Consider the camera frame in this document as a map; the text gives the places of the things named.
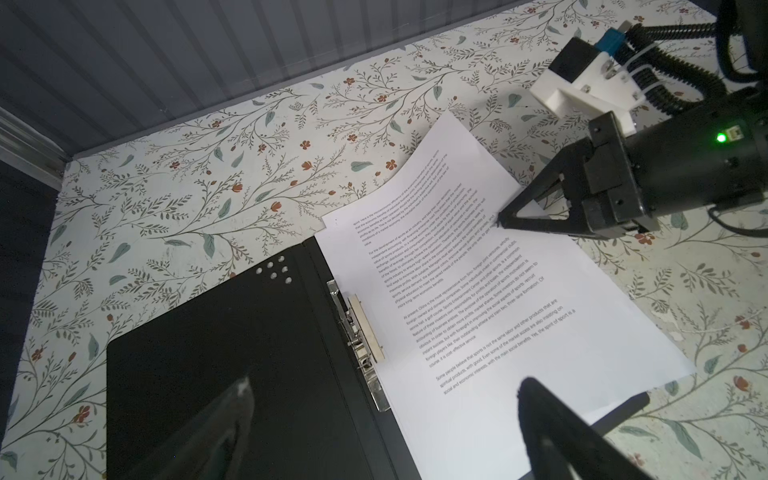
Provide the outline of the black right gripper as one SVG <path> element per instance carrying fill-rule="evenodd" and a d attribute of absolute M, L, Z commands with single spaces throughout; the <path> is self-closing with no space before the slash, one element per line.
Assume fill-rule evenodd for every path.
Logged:
<path fill-rule="evenodd" d="M 564 147 L 497 216 L 504 229 L 609 239 L 656 229 L 661 216 L 707 207 L 712 215 L 767 194 L 767 92 L 747 87 L 626 137 L 613 115 L 590 140 Z M 566 219 L 523 217 L 561 193 Z"/>

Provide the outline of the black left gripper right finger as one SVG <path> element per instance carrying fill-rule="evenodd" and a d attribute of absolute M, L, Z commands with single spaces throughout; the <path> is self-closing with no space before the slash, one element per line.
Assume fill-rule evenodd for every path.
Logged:
<path fill-rule="evenodd" d="M 647 479 L 604 435 L 649 404 L 635 395 L 590 426 L 533 377 L 518 391 L 518 419 L 531 471 L 528 479 Z"/>

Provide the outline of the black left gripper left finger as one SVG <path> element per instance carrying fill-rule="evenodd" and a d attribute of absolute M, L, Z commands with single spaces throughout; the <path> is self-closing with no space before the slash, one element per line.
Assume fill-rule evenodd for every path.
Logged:
<path fill-rule="evenodd" d="M 248 377 L 233 382 L 124 479 L 236 479 L 254 412 Z"/>

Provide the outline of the red folder black inside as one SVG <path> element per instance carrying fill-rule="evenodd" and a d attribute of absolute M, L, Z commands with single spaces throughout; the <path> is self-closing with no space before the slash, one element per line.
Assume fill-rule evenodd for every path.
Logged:
<path fill-rule="evenodd" d="M 108 476 L 124 479 L 248 377 L 236 479 L 424 478 L 377 377 L 367 315 L 310 239 L 113 340 Z"/>

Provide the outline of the printed paper sheet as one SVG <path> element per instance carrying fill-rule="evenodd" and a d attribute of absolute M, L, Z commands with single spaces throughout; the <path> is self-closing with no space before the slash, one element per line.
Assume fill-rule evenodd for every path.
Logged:
<path fill-rule="evenodd" d="M 328 214 L 316 236 L 362 305 L 424 479 L 522 477 L 527 377 L 594 422 L 694 370 L 572 239 L 497 226 L 518 188 L 445 113 L 388 182 Z"/>

